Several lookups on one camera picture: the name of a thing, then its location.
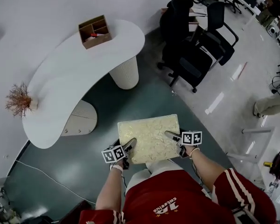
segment curved desk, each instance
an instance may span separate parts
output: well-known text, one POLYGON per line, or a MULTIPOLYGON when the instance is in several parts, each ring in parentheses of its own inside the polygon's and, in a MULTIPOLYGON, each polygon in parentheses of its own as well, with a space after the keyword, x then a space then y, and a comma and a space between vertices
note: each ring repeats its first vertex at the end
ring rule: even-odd
POLYGON ((108 72, 122 89, 137 84, 135 56, 143 48, 143 32, 124 20, 115 20, 109 29, 112 40, 90 49, 84 48, 79 33, 74 34, 37 69, 28 91, 38 100, 38 108, 27 112, 22 121, 35 146, 49 148, 60 136, 87 134, 94 129, 96 111, 81 98, 108 72))

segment wooden organizer box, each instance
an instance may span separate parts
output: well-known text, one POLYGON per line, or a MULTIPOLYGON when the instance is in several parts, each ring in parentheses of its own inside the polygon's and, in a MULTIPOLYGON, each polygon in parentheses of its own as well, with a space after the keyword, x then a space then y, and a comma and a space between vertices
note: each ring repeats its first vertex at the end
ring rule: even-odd
POLYGON ((104 15, 81 23, 79 25, 79 34, 81 37, 82 44, 86 49, 112 40, 104 15), (95 39, 86 41, 87 38, 91 37, 92 33, 103 35, 98 36, 95 39))

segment wristband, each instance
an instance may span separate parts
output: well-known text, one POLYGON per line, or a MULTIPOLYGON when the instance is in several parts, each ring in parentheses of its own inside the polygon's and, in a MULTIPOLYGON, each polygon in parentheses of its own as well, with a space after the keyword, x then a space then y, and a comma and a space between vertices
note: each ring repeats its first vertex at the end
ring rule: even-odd
POLYGON ((122 167, 119 166, 119 165, 111 165, 111 166, 110 166, 110 170, 111 170, 112 168, 117 168, 118 170, 121 171, 121 173, 123 173, 123 169, 122 169, 122 167))
POLYGON ((189 158, 192 159, 192 154, 196 151, 196 150, 200 150, 200 148, 196 147, 194 148, 191 153, 189 154, 189 158))

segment white table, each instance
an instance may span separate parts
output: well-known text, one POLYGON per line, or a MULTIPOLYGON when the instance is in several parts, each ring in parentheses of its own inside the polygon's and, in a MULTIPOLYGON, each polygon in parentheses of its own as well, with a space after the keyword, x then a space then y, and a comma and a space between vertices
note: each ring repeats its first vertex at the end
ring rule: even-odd
MULTIPOLYGON (((267 191, 270 189, 270 183, 275 181, 275 176, 270 174, 270 168, 263 166, 264 162, 272 162, 274 157, 280 151, 280 138, 277 136, 275 132, 275 127, 261 127, 255 129, 244 129, 242 131, 243 134, 245 133, 267 133, 268 137, 265 143, 261 143, 262 147, 258 148, 260 150, 259 154, 252 155, 252 154, 233 154, 227 153, 226 155, 241 161, 248 161, 255 163, 261 173, 261 177, 265 188, 267 191)), ((253 182, 255 177, 251 177, 250 181, 253 182)), ((280 195, 280 185, 274 191, 273 196, 271 197, 272 200, 276 200, 277 197, 280 195)))
POLYGON ((243 30, 247 28, 247 26, 255 19, 257 15, 260 14, 260 10, 257 7, 251 7, 250 4, 245 2, 244 0, 239 0, 246 8, 248 8, 252 13, 253 16, 249 19, 249 21, 242 27, 243 30))
POLYGON ((61 135, 87 134, 94 129, 96 111, 81 98, 108 72, 122 89, 137 84, 135 56, 143 48, 143 32, 124 20, 115 20, 109 29, 112 40, 90 49, 84 48, 79 33, 74 34, 37 69, 28 91, 38 100, 38 108, 23 119, 24 130, 35 146, 49 148, 61 135))

